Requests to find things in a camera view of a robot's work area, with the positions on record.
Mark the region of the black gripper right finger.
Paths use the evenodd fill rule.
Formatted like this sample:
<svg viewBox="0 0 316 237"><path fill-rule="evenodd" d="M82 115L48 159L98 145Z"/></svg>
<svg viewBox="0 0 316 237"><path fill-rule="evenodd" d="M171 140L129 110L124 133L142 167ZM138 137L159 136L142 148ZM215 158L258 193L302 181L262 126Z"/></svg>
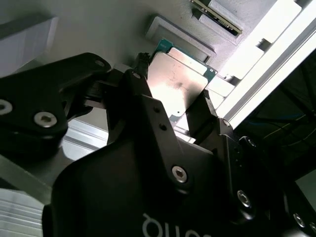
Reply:
<svg viewBox="0 0 316 237"><path fill-rule="evenodd" d="M276 153L267 153L250 137L235 134L217 116L207 90L190 105L186 116L195 144L219 160L233 236L315 236L315 210L276 160Z"/></svg>

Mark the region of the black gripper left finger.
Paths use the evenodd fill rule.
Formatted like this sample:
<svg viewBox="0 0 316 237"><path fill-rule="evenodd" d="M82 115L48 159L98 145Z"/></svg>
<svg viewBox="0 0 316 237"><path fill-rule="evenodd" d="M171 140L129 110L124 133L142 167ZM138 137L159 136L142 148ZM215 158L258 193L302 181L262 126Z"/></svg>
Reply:
<svg viewBox="0 0 316 237"><path fill-rule="evenodd" d="M69 121L91 110L89 100L107 109L107 146L132 141L163 149L179 141L145 76L135 70L116 75L92 53L4 77L0 99L0 181L36 198L51 198L56 180L74 163L61 141Z"/></svg>

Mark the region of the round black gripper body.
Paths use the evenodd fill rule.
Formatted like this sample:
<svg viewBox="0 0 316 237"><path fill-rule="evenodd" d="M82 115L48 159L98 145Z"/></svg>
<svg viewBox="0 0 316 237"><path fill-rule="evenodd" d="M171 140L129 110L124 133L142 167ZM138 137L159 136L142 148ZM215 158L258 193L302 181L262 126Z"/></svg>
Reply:
<svg viewBox="0 0 316 237"><path fill-rule="evenodd" d="M234 237L209 150L112 144L67 167L42 215L45 237Z"/></svg>

